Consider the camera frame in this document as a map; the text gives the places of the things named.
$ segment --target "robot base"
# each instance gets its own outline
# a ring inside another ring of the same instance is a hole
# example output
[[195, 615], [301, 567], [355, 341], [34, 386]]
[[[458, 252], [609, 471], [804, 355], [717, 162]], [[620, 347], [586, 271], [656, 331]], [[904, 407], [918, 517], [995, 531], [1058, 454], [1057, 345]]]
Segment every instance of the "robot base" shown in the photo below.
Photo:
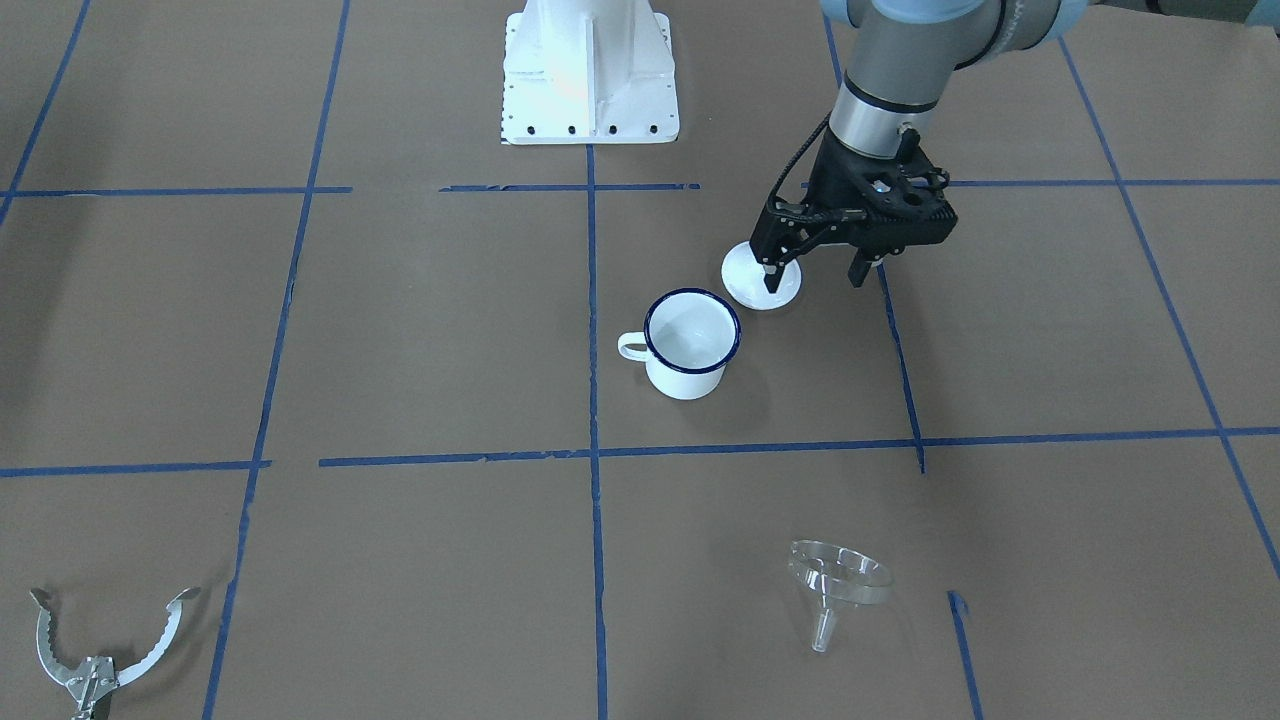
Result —
[[787, 263], [782, 273], [782, 284], [777, 292], [764, 287], [764, 266], [755, 260], [750, 242], [740, 242], [724, 255], [721, 263], [721, 282], [724, 290], [745, 307], [751, 310], [777, 310], [795, 300], [800, 292], [804, 277], [800, 261]]
[[671, 20], [649, 0], [529, 0], [507, 18], [502, 141], [671, 142]]

